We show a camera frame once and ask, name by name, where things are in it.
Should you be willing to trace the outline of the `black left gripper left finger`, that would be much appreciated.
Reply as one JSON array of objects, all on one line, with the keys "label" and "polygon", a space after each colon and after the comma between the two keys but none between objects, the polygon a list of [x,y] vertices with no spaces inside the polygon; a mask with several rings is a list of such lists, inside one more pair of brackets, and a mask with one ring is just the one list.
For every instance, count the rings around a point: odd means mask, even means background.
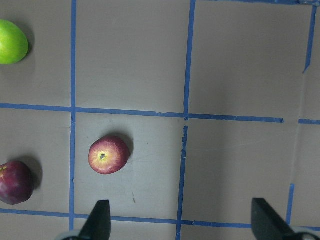
[{"label": "black left gripper left finger", "polygon": [[111,236],[111,210],[109,200],[99,200],[78,238],[81,240],[109,240]]}]

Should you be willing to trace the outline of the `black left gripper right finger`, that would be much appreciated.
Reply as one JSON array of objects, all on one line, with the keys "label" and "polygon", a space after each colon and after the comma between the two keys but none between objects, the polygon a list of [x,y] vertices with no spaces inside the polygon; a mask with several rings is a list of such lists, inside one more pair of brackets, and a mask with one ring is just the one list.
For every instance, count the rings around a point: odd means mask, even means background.
[{"label": "black left gripper right finger", "polygon": [[251,201],[251,230],[256,240],[294,240],[295,232],[264,198]]}]

